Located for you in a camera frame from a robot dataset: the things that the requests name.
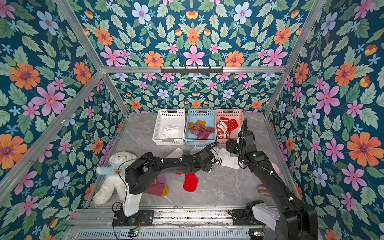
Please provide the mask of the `white crew sock black stripes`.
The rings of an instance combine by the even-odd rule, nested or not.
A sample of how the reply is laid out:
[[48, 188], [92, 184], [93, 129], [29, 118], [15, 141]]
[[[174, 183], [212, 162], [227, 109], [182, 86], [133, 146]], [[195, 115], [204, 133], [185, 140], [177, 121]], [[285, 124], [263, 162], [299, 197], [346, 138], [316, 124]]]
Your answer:
[[228, 165], [228, 160], [229, 160], [229, 157], [230, 157], [230, 154], [228, 154], [226, 151], [223, 151], [223, 149], [221, 149], [219, 152], [218, 152], [218, 162], [217, 164], [219, 166], [227, 166]]

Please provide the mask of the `plain red sock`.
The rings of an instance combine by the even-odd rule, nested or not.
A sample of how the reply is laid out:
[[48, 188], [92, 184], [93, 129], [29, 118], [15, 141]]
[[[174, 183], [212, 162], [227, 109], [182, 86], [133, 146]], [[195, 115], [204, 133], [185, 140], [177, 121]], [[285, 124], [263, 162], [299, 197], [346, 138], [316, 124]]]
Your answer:
[[183, 188], [185, 191], [193, 193], [197, 189], [198, 182], [199, 179], [196, 177], [195, 173], [186, 174]]

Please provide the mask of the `red white striped santa sock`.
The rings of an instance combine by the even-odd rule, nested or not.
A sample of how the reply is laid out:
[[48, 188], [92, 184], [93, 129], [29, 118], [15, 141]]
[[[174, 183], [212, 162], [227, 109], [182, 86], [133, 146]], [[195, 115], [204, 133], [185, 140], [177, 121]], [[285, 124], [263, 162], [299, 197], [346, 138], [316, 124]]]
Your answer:
[[217, 138], [228, 139], [230, 135], [231, 135], [231, 131], [229, 130], [229, 121], [226, 121], [226, 122], [220, 121], [217, 124]]

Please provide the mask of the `purple striped sock bottom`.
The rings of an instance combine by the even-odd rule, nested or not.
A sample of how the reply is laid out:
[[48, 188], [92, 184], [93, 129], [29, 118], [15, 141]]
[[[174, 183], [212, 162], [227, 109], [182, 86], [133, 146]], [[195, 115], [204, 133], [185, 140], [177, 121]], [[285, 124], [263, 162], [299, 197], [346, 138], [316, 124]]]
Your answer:
[[205, 130], [205, 132], [199, 136], [196, 136], [198, 140], [207, 140], [209, 135], [210, 134], [213, 134], [214, 133], [214, 128], [212, 127], [206, 127], [207, 129]]

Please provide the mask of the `small white ankle sock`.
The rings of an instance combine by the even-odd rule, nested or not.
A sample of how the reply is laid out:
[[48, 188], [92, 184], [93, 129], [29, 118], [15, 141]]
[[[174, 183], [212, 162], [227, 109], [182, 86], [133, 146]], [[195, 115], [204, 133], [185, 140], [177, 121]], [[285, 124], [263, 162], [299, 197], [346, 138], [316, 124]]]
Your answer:
[[160, 134], [160, 139], [172, 139], [175, 138], [174, 135], [177, 135], [180, 131], [179, 127], [165, 126]]

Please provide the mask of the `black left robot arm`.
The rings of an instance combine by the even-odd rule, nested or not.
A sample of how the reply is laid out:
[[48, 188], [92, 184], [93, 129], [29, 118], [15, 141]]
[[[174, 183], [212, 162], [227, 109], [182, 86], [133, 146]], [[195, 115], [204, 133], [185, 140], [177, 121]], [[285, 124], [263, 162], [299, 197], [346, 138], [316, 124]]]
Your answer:
[[128, 192], [123, 203], [124, 215], [131, 217], [138, 213], [142, 194], [158, 176], [210, 172], [213, 164], [219, 161], [211, 149], [212, 147], [205, 147], [193, 155], [182, 153], [180, 157], [174, 158], [156, 157], [149, 152], [136, 159], [125, 169]]

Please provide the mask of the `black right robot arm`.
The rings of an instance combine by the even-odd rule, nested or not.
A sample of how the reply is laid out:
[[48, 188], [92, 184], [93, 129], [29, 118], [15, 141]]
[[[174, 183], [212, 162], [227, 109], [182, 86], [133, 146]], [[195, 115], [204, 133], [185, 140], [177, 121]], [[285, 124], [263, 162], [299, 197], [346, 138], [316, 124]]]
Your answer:
[[272, 197], [276, 210], [263, 201], [249, 202], [245, 217], [251, 224], [262, 222], [273, 229], [279, 240], [317, 240], [318, 214], [314, 207], [305, 205], [283, 182], [267, 155], [257, 150], [255, 135], [246, 127], [239, 132], [239, 139], [227, 142], [227, 151], [237, 154], [238, 162], [259, 178]]

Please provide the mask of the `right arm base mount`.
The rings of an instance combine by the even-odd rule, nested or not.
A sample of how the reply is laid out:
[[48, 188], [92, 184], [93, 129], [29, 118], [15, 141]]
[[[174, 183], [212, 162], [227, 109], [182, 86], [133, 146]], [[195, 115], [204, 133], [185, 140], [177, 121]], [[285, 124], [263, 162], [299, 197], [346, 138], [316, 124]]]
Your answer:
[[243, 210], [231, 210], [228, 211], [228, 215], [232, 217], [233, 225], [235, 226], [253, 226], [263, 225], [261, 221], [258, 221], [253, 213], [252, 207], [258, 204], [264, 204], [264, 201], [256, 200], [246, 204]]

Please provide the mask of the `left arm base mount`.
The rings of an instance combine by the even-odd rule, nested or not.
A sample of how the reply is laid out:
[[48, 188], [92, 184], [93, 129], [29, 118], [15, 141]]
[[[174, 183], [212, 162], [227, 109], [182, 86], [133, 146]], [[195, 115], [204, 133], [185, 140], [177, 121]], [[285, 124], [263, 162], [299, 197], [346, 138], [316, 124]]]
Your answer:
[[147, 227], [152, 226], [154, 220], [153, 210], [139, 210], [136, 214], [127, 217], [123, 210], [114, 213], [113, 227]]

